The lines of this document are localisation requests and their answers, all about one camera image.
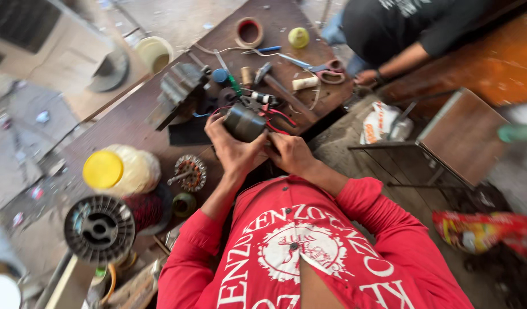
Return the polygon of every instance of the scissors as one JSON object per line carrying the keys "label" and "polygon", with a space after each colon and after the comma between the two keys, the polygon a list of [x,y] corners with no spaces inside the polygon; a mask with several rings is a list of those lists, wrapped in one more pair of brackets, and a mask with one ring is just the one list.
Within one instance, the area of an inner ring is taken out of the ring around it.
{"label": "scissors", "polygon": [[325,82],[327,84],[337,85],[345,81],[345,75],[343,74],[344,69],[342,67],[342,63],[338,59],[330,60],[320,66],[312,66],[301,60],[288,57],[285,54],[279,54],[279,56],[294,63],[298,67],[308,69],[309,71],[315,73],[315,75],[317,75],[317,77],[322,82]]}

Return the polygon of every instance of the blue jeans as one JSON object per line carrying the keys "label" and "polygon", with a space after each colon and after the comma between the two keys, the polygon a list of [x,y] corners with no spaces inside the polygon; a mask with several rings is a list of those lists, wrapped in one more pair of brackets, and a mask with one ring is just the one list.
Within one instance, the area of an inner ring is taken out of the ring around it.
{"label": "blue jeans", "polygon": [[[346,44],[347,42],[347,40],[345,39],[345,34],[342,31],[343,14],[344,11],[341,11],[340,13],[332,17],[332,19],[328,22],[328,25],[323,29],[323,32],[321,33],[321,37],[325,39],[330,46],[337,44]],[[373,69],[373,66],[370,65],[368,62],[364,61],[357,54],[355,54],[351,58],[351,60],[349,60],[346,72],[349,76],[354,78],[357,73],[368,69]]]}

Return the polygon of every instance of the wristwatch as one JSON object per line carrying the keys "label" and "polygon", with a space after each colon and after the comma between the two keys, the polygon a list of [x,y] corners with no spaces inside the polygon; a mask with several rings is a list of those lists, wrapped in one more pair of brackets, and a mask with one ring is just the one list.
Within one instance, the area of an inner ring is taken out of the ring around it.
{"label": "wristwatch", "polygon": [[375,72],[376,72],[376,78],[375,78],[375,80],[377,81],[377,83],[378,83],[379,85],[383,85],[383,84],[385,83],[385,79],[384,79],[384,77],[382,76],[382,74],[380,73],[380,70],[379,70],[379,69],[376,69]]}

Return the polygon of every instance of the red shirt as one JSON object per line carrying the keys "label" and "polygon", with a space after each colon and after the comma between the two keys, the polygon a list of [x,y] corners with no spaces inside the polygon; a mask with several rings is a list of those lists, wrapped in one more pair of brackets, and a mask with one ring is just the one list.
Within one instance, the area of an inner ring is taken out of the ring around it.
{"label": "red shirt", "polygon": [[376,179],[350,179],[334,199],[295,176],[247,189],[215,274],[208,260],[222,227],[197,211],[161,273],[157,309],[300,308],[300,258],[346,308],[473,308],[428,229],[381,190]]}

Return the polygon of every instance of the white bucket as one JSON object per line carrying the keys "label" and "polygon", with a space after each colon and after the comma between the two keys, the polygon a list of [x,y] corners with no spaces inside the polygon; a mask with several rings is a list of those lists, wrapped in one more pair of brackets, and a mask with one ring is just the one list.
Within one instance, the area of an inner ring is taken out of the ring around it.
{"label": "white bucket", "polygon": [[172,46],[165,39],[158,36],[146,37],[139,41],[136,44],[135,50],[145,65],[154,74],[160,72],[167,64],[174,60]]}

